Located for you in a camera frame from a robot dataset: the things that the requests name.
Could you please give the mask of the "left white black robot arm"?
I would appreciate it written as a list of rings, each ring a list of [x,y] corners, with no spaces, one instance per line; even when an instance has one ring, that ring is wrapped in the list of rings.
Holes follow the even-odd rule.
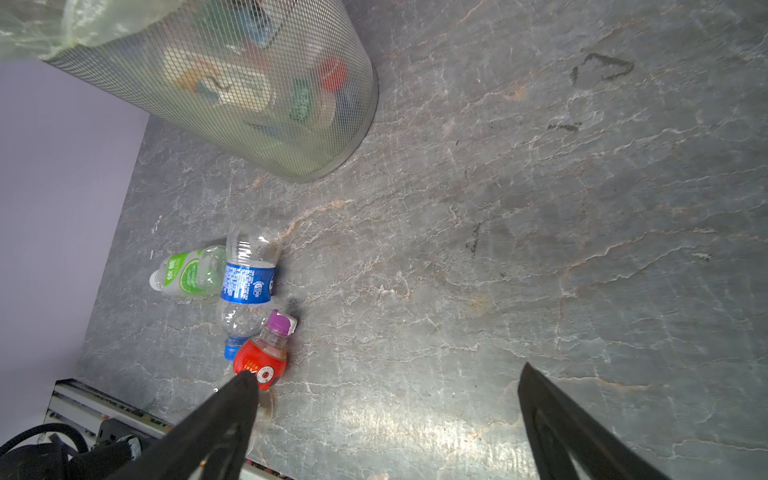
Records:
[[[71,447],[59,438],[49,443],[24,445],[43,433],[62,434]],[[107,479],[142,454],[141,440],[135,435],[115,439],[90,449],[84,436],[63,423],[32,427],[1,446],[2,479]]]

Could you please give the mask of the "light green label bottle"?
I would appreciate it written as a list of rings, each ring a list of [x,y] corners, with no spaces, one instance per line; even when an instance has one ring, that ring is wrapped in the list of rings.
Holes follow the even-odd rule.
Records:
[[[226,250],[221,245],[174,254],[150,275],[149,285],[173,298],[218,296],[225,267]]]

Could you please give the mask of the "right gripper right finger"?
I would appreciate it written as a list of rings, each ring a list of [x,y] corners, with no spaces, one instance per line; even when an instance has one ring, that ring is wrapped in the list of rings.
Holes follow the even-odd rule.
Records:
[[[518,398],[541,479],[665,479],[531,364]]]

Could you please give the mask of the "red cap cola bottle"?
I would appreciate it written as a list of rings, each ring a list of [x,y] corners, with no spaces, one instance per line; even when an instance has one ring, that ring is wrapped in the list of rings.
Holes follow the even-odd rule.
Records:
[[[261,390],[269,390],[282,378],[287,368],[287,353],[262,340],[248,340],[233,362],[235,374],[252,374]]]

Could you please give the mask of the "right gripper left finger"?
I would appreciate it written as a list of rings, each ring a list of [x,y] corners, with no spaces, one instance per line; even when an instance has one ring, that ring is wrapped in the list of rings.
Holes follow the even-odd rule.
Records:
[[[113,479],[238,479],[259,406],[259,383],[244,371]]]

